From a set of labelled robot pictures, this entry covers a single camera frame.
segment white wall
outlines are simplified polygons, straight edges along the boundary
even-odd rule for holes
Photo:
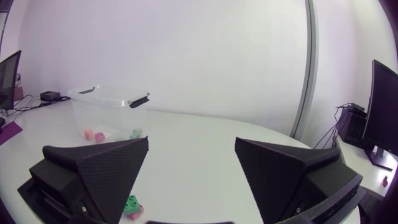
[[[397,71],[394,35],[378,0],[316,0],[315,4],[319,29],[317,85],[301,139],[310,147],[336,123],[336,106],[354,102],[368,107],[373,59]]]
[[[19,38],[24,90],[124,82],[150,108],[289,134],[305,72],[304,1],[30,1]]]
[[[19,34],[28,1],[29,0],[14,0],[12,2],[2,37],[0,61],[19,50]]]

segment toy block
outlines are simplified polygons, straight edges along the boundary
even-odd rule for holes
[[[142,205],[139,205],[139,208],[141,209],[141,212],[129,215],[132,220],[136,220],[144,212],[144,207]]]
[[[130,195],[129,196],[129,198],[127,199],[126,204],[124,205],[123,212],[126,215],[132,215],[132,214],[141,212],[141,209],[139,207],[139,203],[138,203],[137,198],[136,198],[135,195]]]
[[[136,139],[142,134],[141,128],[134,128],[132,130],[132,134],[130,135],[130,139]]]
[[[122,137],[118,137],[118,138],[116,138],[115,141],[124,141],[124,140],[126,140],[126,139],[124,139],[124,138],[122,138]]]
[[[96,133],[94,137],[97,143],[101,143],[105,140],[105,135],[103,133]]]
[[[86,128],[86,129],[83,131],[83,134],[85,135],[85,138],[86,138],[87,140],[92,140],[92,139],[94,139],[93,131],[90,130],[90,129],[88,129],[88,128]]]

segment pink toy block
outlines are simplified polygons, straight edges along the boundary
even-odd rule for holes
[[[94,138],[93,131],[90,130],[90,129],[88,129],[88,128],[86,128],[86,129],[83,131],[83,134],[85,135],[85,138],[86,138],[87,140],[92,140],[92,139]]]
[[[96,133],[94,137],[97,143],[101,143],[105,140],[105,135],[103,133]]]
[[[139,205],[139,208],[141,209],[141,212],[129,215],[131,219],[136,220],[144,212],[144,207],[142,205]]]

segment black device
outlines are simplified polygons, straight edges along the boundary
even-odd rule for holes
[[[18,192],[44,223],[119,223],[147,151],[147,138],[45,146]]]
[[[362,139],[366,125],[366,113],[364,108],[354,103],[341,110],[338,121],[338,134],[341,139],[353,146],[372,151],[374,144]]]
[[[46,91],[46,92],[40,94],[40,100],[46,101],[49,103],[59,101],[60,98],[61,98],[61,94],[59,92]]]
[[[364,195],[340,150],[236,138],[235,151],[264,223],[339,223]]]
[[[0,95],[6,99],[0,103],[0,109],[14,109],[14,90],[19,58],[22,51],[17,51],[0,63]]]
[[[369,99],[363,139],[377,146],[377,152],[366,151],[373,165],[392,170],[383,151],[398,155],[398,75],[373,60],[372,90]]]

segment monitor screen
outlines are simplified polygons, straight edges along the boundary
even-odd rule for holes
[[[373,60],[372,92],[363,138],[384,150],[398,154],[397,136],[398,75]]]
[[[14,88],[21,51],[18,51],[0,63],[0,93],[7,98],[0,104],[1,109],[14,109]]]

